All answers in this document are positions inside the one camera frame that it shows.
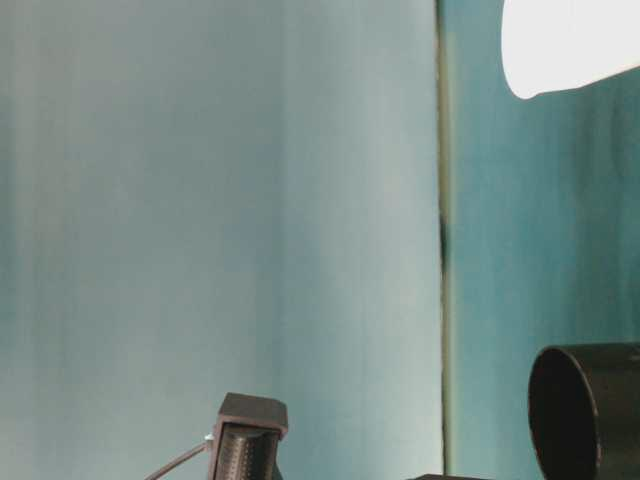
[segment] light blue panel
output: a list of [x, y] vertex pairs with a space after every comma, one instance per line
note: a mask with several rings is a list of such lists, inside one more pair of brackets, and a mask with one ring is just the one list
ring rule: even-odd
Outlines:
[[278, 1], [0, 3], [0, 477], [141, 479], [276, 393], [281, 52]]
[[440, 6], [450, 470], [540, 478], [526, 410], [536, 352], [638, 339], [640, 72], [522, 101], [502, 73], [502, 2]]
[[438, 472], [434, 3], [285, 5], [283, 473]]

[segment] vertical edge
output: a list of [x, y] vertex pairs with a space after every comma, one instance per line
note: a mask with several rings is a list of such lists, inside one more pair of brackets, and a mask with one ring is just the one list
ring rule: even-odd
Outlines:
[[442, 0], [434, 0], [435, 35], [436, 35], [436, 88], [438, 115], [438, 191], [440, 215], [440, 265], [441, 265], [441, 341], [442, 341], [442, 457], [443, 471], [450, 470], [450, 286], [449, 286], [449, 257], [448, 238], [450, 225], [449, 202], [449, 91], [447, 84], [446, 42], [444, 40]]

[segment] white lamp shade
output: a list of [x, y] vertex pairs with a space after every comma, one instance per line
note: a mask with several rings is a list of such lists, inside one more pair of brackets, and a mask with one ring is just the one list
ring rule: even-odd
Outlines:
[[520, 98], [640, 66], [640, 0], [505, 0], [502, 62]]

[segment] light fixture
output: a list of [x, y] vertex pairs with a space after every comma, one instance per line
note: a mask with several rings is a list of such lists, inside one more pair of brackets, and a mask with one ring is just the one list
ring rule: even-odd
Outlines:
[[204, 451], [211, 452], [207, 480], [281, 480], [276, 454], [287, 430], [284, 403], [228, 393], [213, 434], [145, 480], [157, 480]]
[[638, 0], [505, 0], [502, 62], [520, 98], [640, 66]]

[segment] cable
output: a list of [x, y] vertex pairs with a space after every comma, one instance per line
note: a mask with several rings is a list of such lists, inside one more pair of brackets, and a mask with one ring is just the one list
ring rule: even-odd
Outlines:
[[203, 452], [206, 448], [207, 448], [207, 441], [201, 443], [200, 445], [198, 445], [196, 447], [193, 447], [188, 452], [183, 453], [182, 455], [180, 455], [175, 460], [172, 460], [171, 462], [167, 463], [164, 467], [162, 467], [159, 470], [156, 470], [155, 472], [153, 472], [151, 475], [146, 477], [144, 480], [157, 480], [158, 478], [160, 478], [160, 477], [164, 476], [165, 474], [169, 473], [171, 470], [173, 470], [177, 466], [179, 466], [179, 465], [183, 464], [184, 462], [186, 462], [187, 460], [195, 457], [200, 452]]

